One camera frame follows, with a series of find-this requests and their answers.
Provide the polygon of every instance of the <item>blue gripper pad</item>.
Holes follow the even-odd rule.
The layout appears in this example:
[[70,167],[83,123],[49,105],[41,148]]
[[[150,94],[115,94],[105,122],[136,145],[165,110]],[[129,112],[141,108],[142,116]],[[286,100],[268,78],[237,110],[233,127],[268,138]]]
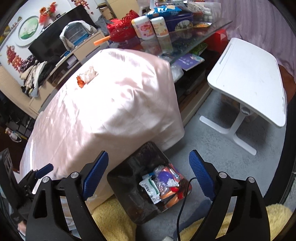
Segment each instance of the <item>blue gripper pad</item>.
[[189,154],[189,164],[204,195],[213,200],[216,196],[214,192],[215,183],[194,151],[191,151]]
[[103,154],[97,159],[95,165],[92,167],[87,177],[84,179],[82,186],[82,197],[85,201],[94,194],[108,164],[109,156],[108,153],[104,151]]
[[35,178],[41,179],[45,175],[49,174],[53,169],[54,169],[54,166],[51,163],[49,163],[46,166],[42,167],[40,170],[35,172]]

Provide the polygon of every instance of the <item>purple booklet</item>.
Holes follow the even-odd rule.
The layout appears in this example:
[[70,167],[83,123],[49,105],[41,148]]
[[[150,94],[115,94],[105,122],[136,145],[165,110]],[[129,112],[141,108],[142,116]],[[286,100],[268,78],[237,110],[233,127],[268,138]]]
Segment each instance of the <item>purple booklet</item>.
[[198,64],[202,63],[203,61],[204,59],[202,57],[199,57],[192,53],[188,53],[177,59],[176,62],[174,62],[174,64],[177,64],[185,71],[188,71],[193,67],[197,66]]

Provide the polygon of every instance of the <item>pink satin cover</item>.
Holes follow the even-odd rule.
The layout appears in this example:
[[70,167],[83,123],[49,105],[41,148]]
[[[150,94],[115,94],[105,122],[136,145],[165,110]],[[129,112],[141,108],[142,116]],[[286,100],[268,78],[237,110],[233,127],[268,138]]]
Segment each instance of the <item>pink satin cover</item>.
[[[98,76],[78,87],[77,75],[90,66]],[[109,171],[147,141],[164,151],[183,135],[170,64],[135,50],[106,49],[86,62],[38,116],[20,173],[24,177],[52,163],[48,176],[60,179],[105,150],[109,166],[86,202],[92,212],[113,194]]]

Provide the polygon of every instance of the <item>white folding table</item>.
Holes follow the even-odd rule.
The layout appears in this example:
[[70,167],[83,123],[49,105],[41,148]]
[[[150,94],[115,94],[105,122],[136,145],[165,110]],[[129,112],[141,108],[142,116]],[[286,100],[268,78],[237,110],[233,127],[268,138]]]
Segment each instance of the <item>white folding table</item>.
[[207,80],[211,88],[238,101],[240,112],[228,129],[204,116],[200,121],[252,155],[257,151],[236,135],[245,116],[255,112],[277,127],[285,125],[286,100],[279,66],[275,57],[265,50],[232,38]]

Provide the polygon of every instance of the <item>green circular painting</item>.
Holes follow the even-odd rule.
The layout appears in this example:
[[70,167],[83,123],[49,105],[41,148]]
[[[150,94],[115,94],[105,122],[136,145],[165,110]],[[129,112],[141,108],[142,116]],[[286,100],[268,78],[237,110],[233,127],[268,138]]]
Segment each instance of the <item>green circular painting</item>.
[[27,19],[21,26],[19,31],[20,39],[28,39],[36,33],[38,28],[38,19],[36,17],[31,17]]

